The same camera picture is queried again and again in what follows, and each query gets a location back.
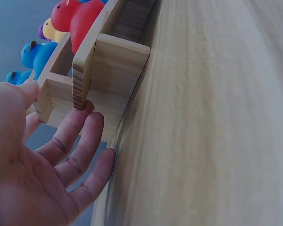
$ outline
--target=wooden compartment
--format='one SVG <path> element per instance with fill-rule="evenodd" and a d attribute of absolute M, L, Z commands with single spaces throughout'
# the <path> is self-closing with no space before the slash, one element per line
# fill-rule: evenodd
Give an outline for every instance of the wooden compartment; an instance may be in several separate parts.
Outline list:
<path fill-rule="evenodd" d="M 141 43 L 149 14 L 150 8 L 133 1 L 109 0 L 76 55 L 70 34 L 64 36 L 38 79 L 33 106 L 42 123 L 58 127 L 87 99 L 105 117 L 102 141 L 112 140 L 150 55 Z"/>

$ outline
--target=gray floor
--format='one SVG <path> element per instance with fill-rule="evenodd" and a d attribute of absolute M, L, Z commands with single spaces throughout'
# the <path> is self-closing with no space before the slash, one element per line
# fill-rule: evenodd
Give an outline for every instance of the gray floor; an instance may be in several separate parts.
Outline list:
<path fill-rule="evenodd" d="M 5 0 L 0 1 L 0 81 L 5 81 L 6 75 L 13 70 L 25 71 L 20 61 L 22 47 L 37 40 L 38 27 L 50 17 L 52 8 L 58 0 Z M 41 125 L 29 139 L 28 147 L 35 149 L 48 142 L 56 129 Z M 97 155 L 105 147 L 101 143 Z M 70 190 L 77 187 L 90 174 L 94 165 L 91 163 L 86 174 L 74 184 Z M 87 209 L 74 226 L 89 226 L 92 217 L 93 206 Z"/>

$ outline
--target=toy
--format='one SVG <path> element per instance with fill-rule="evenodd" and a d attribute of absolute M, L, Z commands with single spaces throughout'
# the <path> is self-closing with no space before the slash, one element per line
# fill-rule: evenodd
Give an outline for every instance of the toy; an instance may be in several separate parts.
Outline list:
<path fill-rule="evenodd" d="M 37 41 L 32 41 L 23 47 L 21 52 L 21 62 L 25 67 L 34 69 L 36 80 L 38 80 L 43 68 L 57 45 L 56 42 L 49 42 L 42 45 L 37 43 Z"/>
<path fill-rule="evenodd" d="M 27 71 L 23 73 L 19 71 L 10 72 L 6 76 L 6 82 L 14 84 L 14 85 L 21 85 L 29 78 L 31 73 L 32 71 Z"/>
<path fill-rule="evenodd" d="M 80 0 L 81 3 L 86 3 L 90 0 Z M 101 0 L 104 4 L 106 4 L 108 2 L 108 0 Z"/>
<path fill-rule="evenodd" d="M 66 32 L 59 32 L 51 24 L 51 19 L 48 18 L 43 25 L 43 34 L 47 39 L 51 39 L 57 43 L 59 43 Z"/>
<path fill-rule="evenodd" d="M 86 3 L 77 0 L 62 0 L 51 13 L 53 27 L 61 32 L 70 32 L 72 51 L 79 49 L 87 32 L 91 28 L 105 4 L 100 0 Z"/>
<path fill-rule="evenodd" d="M 40 37 L 40 39 L 43 39 L 43 40 L 47 40 L 47 42 L 50 42 L 51 40 L 50 39 L 47 39 L 44 34 L 43 34 L 43 25 L 40 25 L 39 29 L 38 29 L 38 35 Z"/>

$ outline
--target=blue rubber duck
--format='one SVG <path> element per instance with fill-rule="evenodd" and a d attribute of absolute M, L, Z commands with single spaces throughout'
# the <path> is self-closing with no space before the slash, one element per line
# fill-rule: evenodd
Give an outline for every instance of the blue rubber duck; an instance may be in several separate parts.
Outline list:
<path fill-rule="evenodd" d="M 14 85 L 21 85 L 23 84 L 31 75 L 32 71 L 27 71 L 27 72 L 19 72 L 19 71 L 13 71 L 8 73 L 6 76 L 6 82 L 14 84 Z"/>
<path fill-rule="evenodd" d="M 90 0 L 79 0 L 81 3 L 85 3 L 88 2 Z M 104 2 L 105 4 L 108 2 L 108 0 L 101 0 L 102 2 Z"/>
<path fill-rule="evenodd" d="M 47 61 L 57 45 L 56 42 L 40 44 L 37 43 L 37 41 L 32 41 L 23 47 L 21 52 L 21 62 L 25 67 L 34 69 L 36 80 L 38 80 L 43 68 L 47 64 Z"/>

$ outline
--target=red toy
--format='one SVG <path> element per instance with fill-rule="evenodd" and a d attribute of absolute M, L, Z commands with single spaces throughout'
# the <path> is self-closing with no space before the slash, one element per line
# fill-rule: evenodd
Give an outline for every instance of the red toy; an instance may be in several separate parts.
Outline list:
<path fill-rule="evenodd" d="M 51 23 L 60 32 L 70 32 L 72 51 L 77 52 L 105 4 L 101 0 L 81 3 L 78 0 L 63 0 L 51 13 Z"/>

